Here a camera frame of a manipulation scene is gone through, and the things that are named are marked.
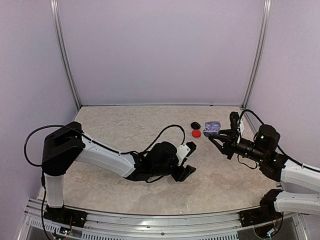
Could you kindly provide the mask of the grey oval charging case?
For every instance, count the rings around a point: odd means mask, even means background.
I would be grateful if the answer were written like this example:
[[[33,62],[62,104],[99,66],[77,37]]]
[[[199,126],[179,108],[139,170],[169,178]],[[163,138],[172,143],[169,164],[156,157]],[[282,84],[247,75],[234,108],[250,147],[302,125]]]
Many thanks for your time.
[[[204,123],[203,135],[205,137],[217,136],[221,131],[221,123],[219,121],[207,121]]]

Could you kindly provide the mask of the red round case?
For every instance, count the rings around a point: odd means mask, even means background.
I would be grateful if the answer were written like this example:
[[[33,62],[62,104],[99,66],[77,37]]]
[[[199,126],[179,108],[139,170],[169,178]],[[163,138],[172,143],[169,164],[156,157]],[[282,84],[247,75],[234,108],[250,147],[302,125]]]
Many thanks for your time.
[[[194,129],[194,130],[191,132],[191,135],[192,135],[194,138],[199,138],[199,137],[201,137],[202,133],[201,133],[200,130]]]

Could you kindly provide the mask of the black earbud charging case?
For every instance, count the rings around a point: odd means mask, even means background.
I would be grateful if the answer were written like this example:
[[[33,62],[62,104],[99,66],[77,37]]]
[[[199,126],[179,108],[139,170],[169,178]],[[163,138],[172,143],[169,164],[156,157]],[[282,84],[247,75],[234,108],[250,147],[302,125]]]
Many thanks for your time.
[[[191,127],[193,130],[199,130],[199,129],[201,128],[201,125],[200,125],[198,122],[194,121],[194,122],[192,122],[192,123],[190,124],[190,127]]]

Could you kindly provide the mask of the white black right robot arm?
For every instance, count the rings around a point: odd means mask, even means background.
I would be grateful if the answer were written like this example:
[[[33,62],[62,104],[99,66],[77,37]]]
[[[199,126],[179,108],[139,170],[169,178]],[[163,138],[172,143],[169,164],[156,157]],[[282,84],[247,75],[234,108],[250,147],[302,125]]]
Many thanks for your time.
[[[266,222],[282,212],[316,215],[320,214],[320,169],[293,160],[276,151],[280,134],[271,125],[260,126],[254,141],[240,136],[234,129],[221,130],[219,135],[208,139],[228,159],[234,154],[258,163],[259,170],[267,178],[278,183],[294,184],[314,193],[292,193],[281,189],[271,189],[260,200],[256,218]]]

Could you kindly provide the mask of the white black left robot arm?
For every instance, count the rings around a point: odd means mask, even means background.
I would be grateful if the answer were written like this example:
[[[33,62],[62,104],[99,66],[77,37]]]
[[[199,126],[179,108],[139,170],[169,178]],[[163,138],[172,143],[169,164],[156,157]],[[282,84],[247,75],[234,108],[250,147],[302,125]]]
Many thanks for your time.
[[[153,183],[165,176],[183,182],[196,171],[185,165],[196,148],[192,141],[179,146],[153,141],[142,152],[123,152],[85,135],[79,122],[62,125],[44,139],[41,169],[49,212],[61,223],[70,218],[64,207],[64,175],[74,162],[100,167],[132,182]]]

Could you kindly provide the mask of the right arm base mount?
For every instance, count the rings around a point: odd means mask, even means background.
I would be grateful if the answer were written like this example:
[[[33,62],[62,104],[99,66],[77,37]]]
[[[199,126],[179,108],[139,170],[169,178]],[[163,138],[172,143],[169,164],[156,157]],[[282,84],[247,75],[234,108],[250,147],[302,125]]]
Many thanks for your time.
[[[280,189],[271,189],[262,197],[258,207],[240,211],[239,220],[241,226],[249,227],[270,222],[260,227],[254,227],[254,233],[260,239],[271,239],[276,235],[282,228],[284,213],[276,211],[274,203],[282,191]]]

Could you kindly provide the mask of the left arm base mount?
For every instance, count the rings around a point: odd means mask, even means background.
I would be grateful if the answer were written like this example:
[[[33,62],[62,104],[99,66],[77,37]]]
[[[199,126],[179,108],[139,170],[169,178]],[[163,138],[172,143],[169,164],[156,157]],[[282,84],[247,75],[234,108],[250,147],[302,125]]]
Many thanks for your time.
[[[44,211],[44,218],[46,220],[78,228],[84,227],[87,215],[88,213],[85,211],[71,209],[65,206],[60,208],[47,206]]]

